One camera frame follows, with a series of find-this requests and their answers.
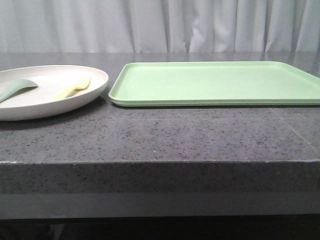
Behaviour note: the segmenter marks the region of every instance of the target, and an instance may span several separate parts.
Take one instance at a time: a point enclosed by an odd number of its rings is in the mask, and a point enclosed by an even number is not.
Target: spoon
[[[73,85],[69,86],[65,90],[61,91],[57,95],[55,95],[53,98],[51,98],[51,101],[57,101],[61,99],[65,99],[69,97],[75,90],[83,90],[86,89],[90,84],[91,79],[87,77],[83,77],[80,80],[78,80]]]
[[[36,88],[38,85],[28,79],[16,79],[10,82],[5,89],[0,93],[0,103],[10,97],[22,94],[31,88]]]

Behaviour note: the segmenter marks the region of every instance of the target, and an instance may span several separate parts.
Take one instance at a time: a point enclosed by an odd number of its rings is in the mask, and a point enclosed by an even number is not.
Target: white plate
[[[91,78],[88,88],[62,100],[50,99],[82,77]],[[97,98],[108,84],[108,75],[88,66],[48,65],[0,71],[0,92],[15,79],[36,84],[25,93],[0,103],[0,121],[29,120],[62,114],[84,106]]]

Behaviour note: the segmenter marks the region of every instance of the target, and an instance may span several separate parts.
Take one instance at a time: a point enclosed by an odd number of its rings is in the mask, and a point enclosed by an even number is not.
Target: rectangular tray
[[[109,97],[124,107],[319,105],[320,78],[275,61],[139,62]]]

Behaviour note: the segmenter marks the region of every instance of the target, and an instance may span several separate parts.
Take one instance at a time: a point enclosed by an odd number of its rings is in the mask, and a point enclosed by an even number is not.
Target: tray
[[[320,78],[275,61],[129,63],[109,97],[124,107],[319,105]]]
[[[73,96],[50,99],[81,77],[91,79],[88,88]],[[96,99],[106,88],[108,75],[99,69],[76,65],[31,66],[0,71],[0,92],[14,79],[28,79],[38,87],[0,103],[0,121],[30,120],[62,114]]]

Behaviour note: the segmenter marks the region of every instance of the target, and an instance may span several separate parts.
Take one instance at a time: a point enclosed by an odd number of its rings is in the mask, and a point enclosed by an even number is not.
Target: white curtain
[[[320,50],[320,0],[0,0],[0,52]]]

